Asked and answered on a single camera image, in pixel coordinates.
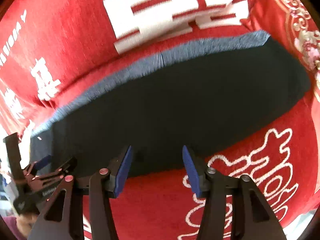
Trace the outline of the purple sleeve left forearm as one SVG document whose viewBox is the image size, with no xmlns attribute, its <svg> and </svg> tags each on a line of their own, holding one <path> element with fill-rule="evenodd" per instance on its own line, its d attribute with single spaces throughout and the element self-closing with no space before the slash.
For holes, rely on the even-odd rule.
<svg viewBox="0 0 320 240">
<path fill-rule="evenodd" d="M 17 227 L 17 218 L 15 216 L 3 217 L 4 222 L 18 240 L 26 240 Z"/>
</svg>

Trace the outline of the person left hand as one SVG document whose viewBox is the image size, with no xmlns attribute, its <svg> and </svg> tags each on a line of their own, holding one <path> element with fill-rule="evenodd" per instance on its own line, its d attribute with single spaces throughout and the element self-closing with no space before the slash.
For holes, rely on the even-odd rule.
<svg viewBox="0 0 320 240">
<path fill-rule="evenodd" d="M 16 217 L 17 229 L 23 237 L 28 238 L 37 218 L 38 215 L 34 213 L 26 213 Z"/>
</svg>

